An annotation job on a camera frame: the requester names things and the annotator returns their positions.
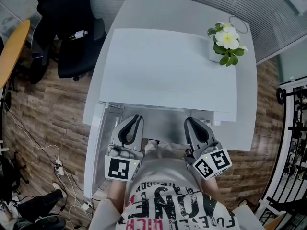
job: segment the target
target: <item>black office chair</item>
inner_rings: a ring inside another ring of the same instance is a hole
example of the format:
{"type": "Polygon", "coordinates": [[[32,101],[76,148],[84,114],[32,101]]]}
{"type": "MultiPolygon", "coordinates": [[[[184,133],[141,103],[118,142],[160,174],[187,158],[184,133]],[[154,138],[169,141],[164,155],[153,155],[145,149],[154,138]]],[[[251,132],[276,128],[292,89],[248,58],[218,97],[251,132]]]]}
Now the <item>black office chair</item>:
{"type": "Polygon", "coordinates": [[[85,74],[95,68],[106,38],[105,24],[93,16],[90,0],[37,0],[43,16],[33,33],[31,51],[42,54],[41,64],[48,64],[55,35],[63,39],[58,56],[60,78],[85,74]],[[70,40],[78,31],[88,31],[82,38],[70,40]]]}

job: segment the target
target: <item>chair backrest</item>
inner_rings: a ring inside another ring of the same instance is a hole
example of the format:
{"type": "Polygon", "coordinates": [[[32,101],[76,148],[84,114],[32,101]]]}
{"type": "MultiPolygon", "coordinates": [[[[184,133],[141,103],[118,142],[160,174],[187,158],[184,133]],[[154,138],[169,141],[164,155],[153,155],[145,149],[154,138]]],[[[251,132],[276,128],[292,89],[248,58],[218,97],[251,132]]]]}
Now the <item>chair backrest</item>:
{"type": "Polygon", "coordinates": [[[37,0],[37,11],[53,25],[59,39],[91,30],[95,17],[90,0],[37,0]]]}

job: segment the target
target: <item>chair wheel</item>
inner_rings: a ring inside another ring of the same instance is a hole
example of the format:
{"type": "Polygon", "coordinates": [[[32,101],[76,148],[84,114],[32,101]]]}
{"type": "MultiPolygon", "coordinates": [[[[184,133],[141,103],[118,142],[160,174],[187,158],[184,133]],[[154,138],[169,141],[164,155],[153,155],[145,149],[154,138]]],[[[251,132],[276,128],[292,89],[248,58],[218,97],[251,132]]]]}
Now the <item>chair wheel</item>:
{"type": "Polygon", "coordinates": [[[276,91],[276,98],[277,98],[278,104],[283,105],[285,102],[285,99],[287,98],[285,96],[285,91],[282,90],[281,88],[278,88],[276,91]]]}

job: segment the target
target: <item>metal ring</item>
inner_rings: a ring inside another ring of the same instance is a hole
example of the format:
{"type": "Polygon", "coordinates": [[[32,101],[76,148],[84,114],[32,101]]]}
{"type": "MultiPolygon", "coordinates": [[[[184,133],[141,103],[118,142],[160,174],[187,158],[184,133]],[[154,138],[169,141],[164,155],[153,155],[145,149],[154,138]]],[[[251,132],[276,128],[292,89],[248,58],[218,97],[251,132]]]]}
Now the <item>metal ring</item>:
{"type": "MultiPolygon", "coordinates": [[[[233,18],[233,17],[236,17],[236,16],[235,15],[229,16],[229,23],[231,23],[230,19],[233,18]]],[[[244,26],[246,27],[246,32],[239,31],[238,29],[236,29],[236,30],[240,33],[243,33],[243,34],[248,33],[248,26],[245,24],[245,22],[238,17],[236,17],[236,18],[239,19],[244,24],[244,26]]]]}

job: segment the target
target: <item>wooden floor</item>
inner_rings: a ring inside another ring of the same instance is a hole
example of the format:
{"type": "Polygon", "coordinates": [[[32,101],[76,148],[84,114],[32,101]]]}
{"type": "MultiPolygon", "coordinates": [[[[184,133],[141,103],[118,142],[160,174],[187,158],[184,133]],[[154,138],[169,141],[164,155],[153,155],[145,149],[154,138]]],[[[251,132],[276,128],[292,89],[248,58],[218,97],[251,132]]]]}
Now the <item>wooden floor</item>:
{"type": "MultiPolygon", "coordinates": [[[[262,196],[274,166],[282,130],[283,110],[276,102],[278,86],[277,69],[274,61],[267,61],[257,67],[258,106],[254,139],[250,152],[230,151],[233,166],[217,178],[219,187],[226,197],[229,208],[235,208],[242,199],[256,204],[262,196]]],[[[83,188],[85,156],[90,127],[82,124],[88,87],[91,77],[84,76],[78,82],[60,79],[57,64],[51,61],[44,78],[36,85],[25,79],[16,80],[18,93],[12,92],[11,111],[22,121],[33,138],[42,146],[55,144],[60,148],[63,165],[73,174],[80,188],[83,188]]],[[[53,164],[47,155],[38,150],[18,128],[9,112],[3,114],[3,140],[12,157],[18,151],[19,160],[27,165],[26,174],[30,184],[22,183],[22,196],[45,195],[52,191],[52,183],[58,182],[53,164]]],[[[46,149],[54,162],[58,156],[55,147],[46,149]]],[[[71,190],[67,176],[62,179],[71,190]]],[[[81,191],[75,187],[77,197],[82,201],[81,191]]],[[[69,194],[63,212],[68,215],[74,198],[69,194]]],[[[76,213],[70,213],[74,226],[88,226],[90,220],[76,213]]]]}

